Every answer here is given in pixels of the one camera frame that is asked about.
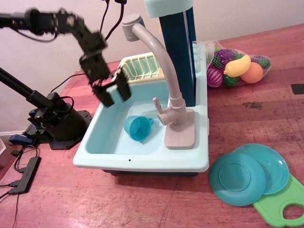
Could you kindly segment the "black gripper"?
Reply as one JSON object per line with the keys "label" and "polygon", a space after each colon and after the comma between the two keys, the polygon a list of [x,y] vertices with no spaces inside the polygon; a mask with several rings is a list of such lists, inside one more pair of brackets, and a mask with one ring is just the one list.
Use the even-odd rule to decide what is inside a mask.
{"label": "black gripper", "polygon": [[111,95],[107,92],[107,89],[112,86],[117,85],[117,90],[124,101],[131,97],[128,78],[121,69],[117,71],[116,78],[114,77],[103,58],[102,51],[83,54],[79,63],[89,80],[93,93],[105,107],[114,104]]}

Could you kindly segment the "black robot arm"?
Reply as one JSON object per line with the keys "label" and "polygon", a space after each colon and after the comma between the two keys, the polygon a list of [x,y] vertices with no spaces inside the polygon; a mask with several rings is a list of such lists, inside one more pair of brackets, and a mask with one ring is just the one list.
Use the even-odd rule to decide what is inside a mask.
{"label": "black robot arm", "polygon": [[[114,104],[107,91],[112,86],[117,86],[123,101],[131,97],[128,79],[123,72],[115,75],[112,82],[102,84],[103,80],[112,77],[102,56],[103,49],[107,47],[106,40],[101,32],[91,32],[80,16],[68,13],[65,9],[58,12],[29,9],[23,14],[2,13],[0,27],[10,28],[16,32],[28,30],[37,36],[51,33],[57,37],[59,34],[71,33],[84,53],[79,59],[80,66],[89,80],[93,94],[100,102],[105,107]],[[49,143],[53,150],[69,149],[82,140],[92,119],[88,111],[76,111],[74,104],[66,103],[65,98],[56,92],[44,96],[4,69],[0,71],[0,80],[36,107],[28,119],[35,129],[32,137]]]}

